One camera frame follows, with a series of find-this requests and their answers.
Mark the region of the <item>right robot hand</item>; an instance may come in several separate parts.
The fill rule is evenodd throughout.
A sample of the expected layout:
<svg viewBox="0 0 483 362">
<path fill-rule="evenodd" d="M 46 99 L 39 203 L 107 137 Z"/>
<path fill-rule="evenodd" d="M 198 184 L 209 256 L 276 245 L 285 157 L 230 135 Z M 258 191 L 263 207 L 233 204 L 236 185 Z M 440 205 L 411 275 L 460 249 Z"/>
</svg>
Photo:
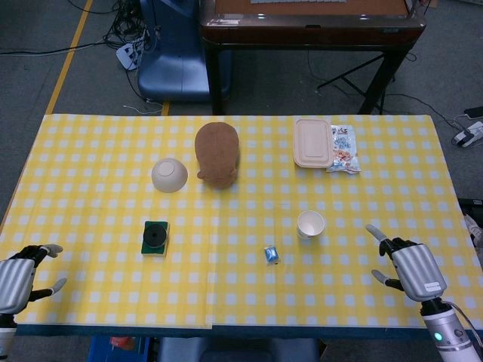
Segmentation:
<svg viewBox="0 0 483 362">
<path fill-rule="evenodd" d="M 427 302 L 443 295 L 447 289 L 446 281 L 425 244 L 401 238 L 390 239 L 371 224 L 365 228 L 380 242 L 380 256 L 389 257 L 398 275 L 398 279 L 389 278 L 373 269 L 371 274 L 381 284 L 404 292 L 415 302 Z"/>
</svg>

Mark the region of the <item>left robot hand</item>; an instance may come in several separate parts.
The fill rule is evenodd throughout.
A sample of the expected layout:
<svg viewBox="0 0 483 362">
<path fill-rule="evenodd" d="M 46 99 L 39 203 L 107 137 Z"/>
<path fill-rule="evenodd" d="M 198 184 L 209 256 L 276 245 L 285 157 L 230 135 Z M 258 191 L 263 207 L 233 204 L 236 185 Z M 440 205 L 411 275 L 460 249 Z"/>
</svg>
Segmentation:
<svg viewBox="0 0 483 362">
<path fill-rule="evenodd" d="M 0 261 L 0 314 L 16 315 L 28 305 L 54 295 L 66 283 L 59 279 L 52 287 L 33 289 L 38 265 L 46 256 L 56 258 L 63 248 L 56 244 L 29 245 L 9 259 Z"/>
</svg>

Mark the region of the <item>white paper cup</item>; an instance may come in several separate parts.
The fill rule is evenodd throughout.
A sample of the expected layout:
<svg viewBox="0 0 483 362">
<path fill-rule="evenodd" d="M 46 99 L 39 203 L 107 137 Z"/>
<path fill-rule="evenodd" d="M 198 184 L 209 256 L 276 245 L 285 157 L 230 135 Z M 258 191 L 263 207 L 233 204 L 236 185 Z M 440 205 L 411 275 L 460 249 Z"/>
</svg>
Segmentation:
<svg viewBox="0 0 483 362">
<path fill-rule="evenodd" d="M 304 211 L 297 218 L 297 234 L 302 240 L 318 237 L 325 226 L 325 218 L 313 210 Z"/>
</svg>

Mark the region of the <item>yellow checkered tablecloth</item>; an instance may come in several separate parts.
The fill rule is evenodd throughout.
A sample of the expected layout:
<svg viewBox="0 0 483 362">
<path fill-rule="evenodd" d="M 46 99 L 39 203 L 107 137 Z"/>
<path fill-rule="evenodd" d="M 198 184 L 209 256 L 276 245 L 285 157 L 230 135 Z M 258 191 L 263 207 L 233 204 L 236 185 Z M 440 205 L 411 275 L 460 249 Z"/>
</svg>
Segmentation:
<svg viewBox="0 0 483 362">
<path fill-rule="evenodd" d="M 67 280 L 20 324 L 419 327 L 419 305 L 372 276 L 394 276 L 366 231 L 427 244 L 444 297 L 483 328 L 483 271 L 427 115 L 334 115 L 355 131 L 361 171 L 328 173 L 293 159 L 293 116 L 228 116 L 238 133 L 235 183 L 198 177 L 194 140 L 208 116 L 47 115 L 0 230 L 0 260 L 30 244 L 63 252 L 35 286 Z M 164 158 L 188 171 L 173 193 L 152 184 Z M 325 230 L 302 240 L 297 218 Z M 141 253 L 145 221 L 170 225 L 165 256 Z M 263 249 L 275 245 L 277 265 Z"/>
</svg>

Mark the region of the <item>blue plastic crate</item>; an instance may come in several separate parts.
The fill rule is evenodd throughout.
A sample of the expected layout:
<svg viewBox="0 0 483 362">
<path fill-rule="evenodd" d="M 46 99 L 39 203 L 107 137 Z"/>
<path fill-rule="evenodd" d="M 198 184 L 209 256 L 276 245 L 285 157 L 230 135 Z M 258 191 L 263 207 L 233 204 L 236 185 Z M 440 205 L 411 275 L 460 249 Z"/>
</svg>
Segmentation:
<svg viewBox="0 0 483 362">
<path fill-rule="evenodd" d="M 150 338 L 95 336 L 88 362 L 148 362 Z"/>
</svg>

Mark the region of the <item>green yellow sponge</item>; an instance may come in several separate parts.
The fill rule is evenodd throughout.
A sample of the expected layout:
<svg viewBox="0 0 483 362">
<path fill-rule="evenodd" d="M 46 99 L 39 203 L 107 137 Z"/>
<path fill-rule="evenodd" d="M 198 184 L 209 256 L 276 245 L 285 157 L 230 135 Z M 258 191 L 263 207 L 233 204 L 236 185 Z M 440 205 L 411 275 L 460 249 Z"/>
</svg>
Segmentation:
<svg viewBox="0 0 483 362">
<path fill-rule="evenodd" d="M 155 256 L 165 256 L 166 255 L 167 248 L 168 248 L 168 240 L 169 240 L 169 230 L 170 230 L 169 223 L 168 222 L 166 222 L 166 223 L 168 224 L 168 238 L 166 240 L 165 245 L 163 247 L 159 248 L 159 249 L 152 249 L 152 248 L 144 245 L 143 241 L 142 241 L 141 253 L 143 255 L 155 255 Z"/>
</svg>

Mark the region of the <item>white blue snack bag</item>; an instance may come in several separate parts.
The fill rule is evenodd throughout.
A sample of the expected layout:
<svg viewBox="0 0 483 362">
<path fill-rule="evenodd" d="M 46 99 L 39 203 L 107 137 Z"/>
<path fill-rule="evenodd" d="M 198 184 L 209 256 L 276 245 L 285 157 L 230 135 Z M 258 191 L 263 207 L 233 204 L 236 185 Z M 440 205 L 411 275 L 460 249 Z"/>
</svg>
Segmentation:
<svg viewBox="0 0 483 362">
<path fill-rule="evenodd" d="M 334 161 L 327 172 L 359 173 L 355 131 L 351 125 L 331 126 L 334 141 Z"/>
</svg>

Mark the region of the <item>black tape roll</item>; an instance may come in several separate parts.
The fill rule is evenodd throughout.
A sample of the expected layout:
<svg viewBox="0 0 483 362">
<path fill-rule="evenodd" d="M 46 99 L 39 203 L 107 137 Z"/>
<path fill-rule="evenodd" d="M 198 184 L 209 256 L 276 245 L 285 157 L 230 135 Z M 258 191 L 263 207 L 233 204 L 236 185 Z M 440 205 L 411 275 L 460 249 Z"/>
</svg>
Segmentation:
<svg viewBox="0 0 483 362">
<path fill-rule="evenodd" d="M 166 222 L 146 221 L 143 232 L 143 244 L 152 249 L 163 247 L 168 238 L 168 224 Z"/>
</svg>

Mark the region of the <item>white power strip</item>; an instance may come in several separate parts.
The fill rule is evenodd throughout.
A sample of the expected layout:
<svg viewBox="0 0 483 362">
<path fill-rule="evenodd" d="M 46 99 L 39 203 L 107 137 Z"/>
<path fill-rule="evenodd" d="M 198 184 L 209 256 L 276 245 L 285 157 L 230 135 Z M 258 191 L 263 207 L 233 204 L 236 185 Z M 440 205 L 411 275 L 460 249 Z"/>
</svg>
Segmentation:
<svg viewBox="0 0 483 362">
<path fill-rule="evenodd" d="M 132 71 L 139 67 L 143 50 L 144 40 L 143 38 L 137 38 L 121 46 L 115 52 L 115 55 L 125 70 Z"/>
<path fill-rule="evenodd" d="M 483 123 L 477 121 L 468 128 L 464 128 L 452 140 L 451 144 L 461 148 L 466 148 L 483 139 Z"/>
</svg>

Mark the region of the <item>beige lidded food container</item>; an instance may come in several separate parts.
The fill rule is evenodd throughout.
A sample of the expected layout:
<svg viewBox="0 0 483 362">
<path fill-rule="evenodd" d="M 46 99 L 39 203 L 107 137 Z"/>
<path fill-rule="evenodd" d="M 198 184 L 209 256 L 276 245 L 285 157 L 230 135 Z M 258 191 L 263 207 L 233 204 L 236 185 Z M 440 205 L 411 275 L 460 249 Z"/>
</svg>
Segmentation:
<svg viewBox="0 0 483 362">
<path fill-rule="evenodd" d="M 294 162 L 305 168 L 333 165 L 334 140 L 329 121 L 298 118 L 294 122 Z"/>
</svg>

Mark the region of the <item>beige upturned bowl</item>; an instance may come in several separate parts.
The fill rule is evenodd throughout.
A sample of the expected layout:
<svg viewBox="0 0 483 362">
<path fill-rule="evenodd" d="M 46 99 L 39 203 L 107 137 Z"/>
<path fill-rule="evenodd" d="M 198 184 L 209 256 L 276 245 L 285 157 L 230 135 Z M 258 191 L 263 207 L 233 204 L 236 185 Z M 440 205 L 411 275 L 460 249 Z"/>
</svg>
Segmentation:
<svg viewBox="0 0 483 362">
<path fill-rule="evenodd" d="M 164 158 L 152 168 L 152 184 L 164 193 L 173 193 L 181 190 L 188 179 L 186 167 L 177 159 Z"/>
</svg>

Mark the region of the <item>grey blue robot torso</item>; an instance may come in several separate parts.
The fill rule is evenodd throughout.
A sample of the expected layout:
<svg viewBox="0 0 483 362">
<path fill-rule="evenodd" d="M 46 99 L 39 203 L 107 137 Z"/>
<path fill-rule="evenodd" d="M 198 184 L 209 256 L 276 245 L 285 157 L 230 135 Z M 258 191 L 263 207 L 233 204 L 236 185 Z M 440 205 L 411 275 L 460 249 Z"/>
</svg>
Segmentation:
<svg viewBox="0 0 483 362">
<path fill-rule="evenodd" d="M 156 362 L 320 362 L 316 339 L 161 339 Z"/>
</svg>

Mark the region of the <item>brown plush toy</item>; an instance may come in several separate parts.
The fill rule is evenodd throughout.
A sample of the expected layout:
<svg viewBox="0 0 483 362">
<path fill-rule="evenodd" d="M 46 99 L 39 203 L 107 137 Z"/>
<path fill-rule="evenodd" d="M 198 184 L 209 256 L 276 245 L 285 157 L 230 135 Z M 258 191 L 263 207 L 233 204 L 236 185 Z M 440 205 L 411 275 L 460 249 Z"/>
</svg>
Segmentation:
<svg viewBox="0 0 483 362">
<path fill-rule="evenodd" d="M 239 139 L 226 122 L 203 125 L 195 136 L 197 177 L 215 189 L 230 187 L 238 175 Z"/>
</svg>

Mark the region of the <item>dark wooden mahjong table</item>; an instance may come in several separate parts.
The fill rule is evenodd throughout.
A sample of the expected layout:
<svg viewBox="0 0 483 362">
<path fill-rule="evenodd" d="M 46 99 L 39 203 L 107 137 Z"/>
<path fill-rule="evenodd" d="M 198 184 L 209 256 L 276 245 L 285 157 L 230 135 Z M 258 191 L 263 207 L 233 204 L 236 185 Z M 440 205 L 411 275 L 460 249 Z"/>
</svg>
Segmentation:
<svg viewBox="0 0 483 362">
<path fill-rule="evenodd" d="M 213 115 L 224 113 L 220 52 L 253 49 L 380 52 L 358 111 L 369 115 L 426 28 L 421 0 L 198 0 L 198 6 Z"/>
</svg>

